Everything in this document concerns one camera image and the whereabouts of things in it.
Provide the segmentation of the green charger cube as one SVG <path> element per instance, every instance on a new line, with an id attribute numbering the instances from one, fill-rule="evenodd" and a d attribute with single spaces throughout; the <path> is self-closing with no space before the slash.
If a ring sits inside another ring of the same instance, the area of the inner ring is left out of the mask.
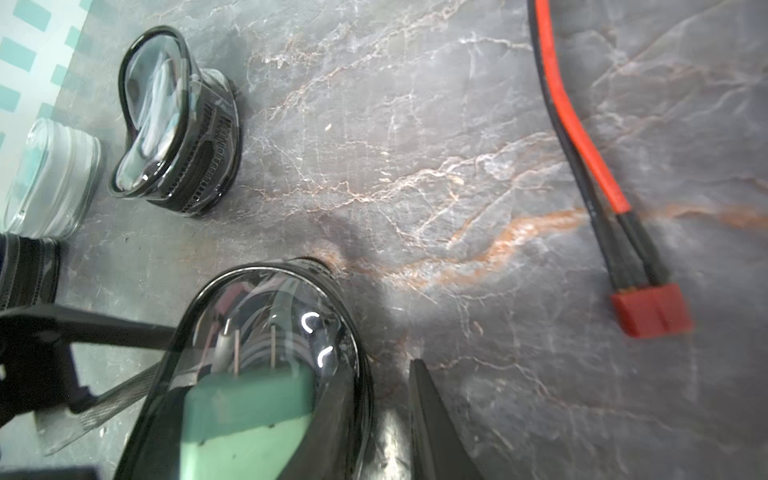
<path id="1" fill-rule="evenodd" d="M 275 323 L 193 337 L 196 367 L 182 389 L 182 479 L 275 479 L 314 416 L 328 336 Z"/>

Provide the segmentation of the red battery connector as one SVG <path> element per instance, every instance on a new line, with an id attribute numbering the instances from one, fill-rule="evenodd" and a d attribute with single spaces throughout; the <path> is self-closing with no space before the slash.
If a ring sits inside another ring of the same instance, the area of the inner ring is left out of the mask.
<path id="1" fill-rule="evenodd" d="M 651 339 L 694 328 L 679 286 L 642 220 L 584 129 L 558 64 L 550 3 L 529 1 L 528 24 L 542 96 L 571 168 L 613 288 L 611 303 L 622 331 Z"/>

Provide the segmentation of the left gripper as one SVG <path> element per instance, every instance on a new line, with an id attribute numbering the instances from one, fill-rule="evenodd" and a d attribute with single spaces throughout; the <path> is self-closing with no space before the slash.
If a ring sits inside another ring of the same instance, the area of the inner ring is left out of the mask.
<path id="1" fill-rule="evenodd" d="M 149 396 L 153 365 L 94 395 L 78 379 L 74 343 L 165 350 L 172 327 L 124 320 L 55 304 L 1 314 L 1 422 L 32 413 L 51 455 Z"/>

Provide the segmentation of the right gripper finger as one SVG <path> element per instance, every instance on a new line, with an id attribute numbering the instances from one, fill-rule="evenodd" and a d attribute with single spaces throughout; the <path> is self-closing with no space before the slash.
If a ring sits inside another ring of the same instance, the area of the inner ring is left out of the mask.
<path id="1" fill-rule="evenodd" d="M 426 364 L 410 362 L 409 416 L 413 479 L 481 479 Z"/>

